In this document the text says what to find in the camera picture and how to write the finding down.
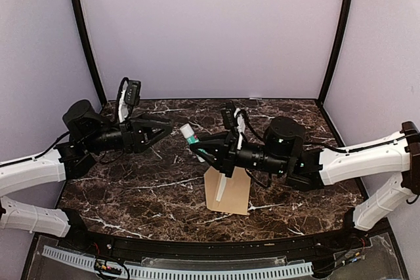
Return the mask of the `green white glue stick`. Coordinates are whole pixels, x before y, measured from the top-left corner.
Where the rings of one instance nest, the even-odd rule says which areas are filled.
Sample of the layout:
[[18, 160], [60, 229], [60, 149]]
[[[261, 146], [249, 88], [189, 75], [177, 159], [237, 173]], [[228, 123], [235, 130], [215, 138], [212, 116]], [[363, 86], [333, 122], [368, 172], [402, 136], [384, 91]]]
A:
[[189, 123], [181, 126], [180, 131], [189, 145], [199, 142], [198, 137]]

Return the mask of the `brown kraft paper envelope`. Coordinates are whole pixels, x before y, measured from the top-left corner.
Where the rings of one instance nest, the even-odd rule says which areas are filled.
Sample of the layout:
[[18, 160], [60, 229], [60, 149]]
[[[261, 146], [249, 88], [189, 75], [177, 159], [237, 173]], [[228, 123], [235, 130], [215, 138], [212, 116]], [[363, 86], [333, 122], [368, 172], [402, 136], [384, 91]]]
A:
[[251, 179], [245, 169], [236, 167], [220, 202], [215, 201], [220, 172], [210, 167], [204, 174], [205, 200], [209, 210], [227, 214], [247, 215]]

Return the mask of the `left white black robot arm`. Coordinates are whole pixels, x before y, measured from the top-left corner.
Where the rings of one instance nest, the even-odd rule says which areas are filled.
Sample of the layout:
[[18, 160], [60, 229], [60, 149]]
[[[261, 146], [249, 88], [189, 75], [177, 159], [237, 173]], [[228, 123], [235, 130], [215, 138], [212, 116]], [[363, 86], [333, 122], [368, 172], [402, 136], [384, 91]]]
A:
[[97, 113], [88, 100], [74, 103], [63, 115], [67, 127], [63, 142], [57, 138], [43, 153], [1, 163], [1, 228], [65, 237], [78, 251], [93, 245], [84, 222], [72, 209], [47, 209], [15, 201], [10, 193], [40, 184], [85, 176], [107, 151], [142, 153], [171, 134], [170, 120], [141, 114], [113, 123]]

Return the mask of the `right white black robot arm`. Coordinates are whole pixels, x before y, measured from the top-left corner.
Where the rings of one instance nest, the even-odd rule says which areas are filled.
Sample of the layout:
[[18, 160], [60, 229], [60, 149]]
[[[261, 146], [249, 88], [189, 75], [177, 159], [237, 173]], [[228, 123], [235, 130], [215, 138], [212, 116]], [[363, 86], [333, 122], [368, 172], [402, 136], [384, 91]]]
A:
[[202, 137], [190, 149], [226, 176], [236, 167], [285, 177], [287, 186], [300, 191], [324, 188], [352, 178], [391, 173], [388, 181], [369, 199], [345, 214], [345, 227], [335, 244], [350, 249], [360, 231], [378, 221], [409, 198], [419, 198], [419, 129], [402, 123], [399, 131], [358, 146], [334, 148], [316, 144], [304, 150], [304, 126], [288, 117], [275, 117], [267, 126], [262, 144], [239, 142], [234, 129]]

